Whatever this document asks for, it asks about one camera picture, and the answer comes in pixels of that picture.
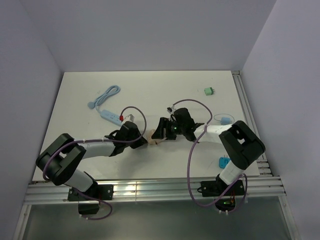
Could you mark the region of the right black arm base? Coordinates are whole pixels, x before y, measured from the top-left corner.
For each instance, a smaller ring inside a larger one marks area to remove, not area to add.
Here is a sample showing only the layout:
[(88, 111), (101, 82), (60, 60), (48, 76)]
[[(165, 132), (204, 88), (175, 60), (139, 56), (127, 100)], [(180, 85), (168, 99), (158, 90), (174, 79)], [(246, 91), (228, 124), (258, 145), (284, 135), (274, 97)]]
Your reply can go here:
[[(224, 190), (224, 187), (222, 189), (218, 189), (215, 180), (201, 181), (200, 187), (197, 188), (197, 192), (200, 193), (204, 198), (219, 197)], [(242, 180), (237, 180), (224, 195), (228, 198), (220, 199), (215, 203), (214, 206), (218, 212), (232, 212), (245, 202), (247, 198), (247, 191), (247, 182), (243, 183)]]

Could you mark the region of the pink cube socket adapter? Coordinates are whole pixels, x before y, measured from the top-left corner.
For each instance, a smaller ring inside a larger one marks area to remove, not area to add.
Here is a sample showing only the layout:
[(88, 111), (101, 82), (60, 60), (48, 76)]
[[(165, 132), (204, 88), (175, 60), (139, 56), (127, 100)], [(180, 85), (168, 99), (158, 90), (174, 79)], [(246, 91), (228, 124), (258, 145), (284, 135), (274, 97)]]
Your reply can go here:
[(153, 139), (152, 135), (155, 133), (155, 129), (151, 129), (147, 134), (147, 142), (149, 145), (155, 146), (160, 144), (163, 140), (162, 139)]

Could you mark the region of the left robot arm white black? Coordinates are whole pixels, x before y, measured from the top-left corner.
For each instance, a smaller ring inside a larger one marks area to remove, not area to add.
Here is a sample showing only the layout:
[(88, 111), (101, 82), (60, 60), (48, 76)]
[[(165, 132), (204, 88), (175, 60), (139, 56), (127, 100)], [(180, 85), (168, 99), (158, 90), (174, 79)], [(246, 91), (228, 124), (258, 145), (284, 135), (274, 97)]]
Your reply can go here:
[(138, 126), (126, 121), (120, 129), (96, 141), (76, 141), (63, 133), (38, 156), (35, 164), (47, 181), (77, 189), (82, 197), (91, 200), (98, 193), (98, 183), (88, 173), (78, 170), (80, 162), (94, 157), (114, 157), (125, 148), (137, 149), (147, 143)]

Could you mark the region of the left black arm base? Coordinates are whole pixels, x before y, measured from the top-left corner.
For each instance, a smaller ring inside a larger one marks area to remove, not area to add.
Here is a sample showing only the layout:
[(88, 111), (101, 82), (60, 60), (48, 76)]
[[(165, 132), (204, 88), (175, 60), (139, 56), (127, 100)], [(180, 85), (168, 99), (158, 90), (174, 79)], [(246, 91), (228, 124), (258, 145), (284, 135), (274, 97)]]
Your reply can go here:
[[(81, 192), (74, 187), (69, 190), (67, 200), (78, 202), (78, 213), (89, 220), (101, 220), (111, 215), (113, 207), (107, 201), (113, 199), (113, 184), (94, 184), (87, 191)], [(95, 216), (102, 207), (108, 206), (109, 212), (105, 216)]]

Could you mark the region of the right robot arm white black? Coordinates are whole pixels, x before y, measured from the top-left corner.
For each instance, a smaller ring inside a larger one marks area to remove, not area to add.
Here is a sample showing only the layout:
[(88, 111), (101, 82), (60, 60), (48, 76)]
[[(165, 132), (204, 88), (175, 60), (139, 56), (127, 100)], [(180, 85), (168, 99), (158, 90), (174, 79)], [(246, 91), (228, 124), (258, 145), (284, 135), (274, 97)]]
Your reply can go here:
[(264, 143), (242, 120), (227, 125), (208, 125), (196, 123), (185, 107), (167, 110), (170, 117), (160, 118), (150, 138), (172, 141), (182, 135), (190, 142), (222, 144), (230, 158), (217, 177), (216, 189), (222, 195), (229, 194), (236, 178), (266, 151)]

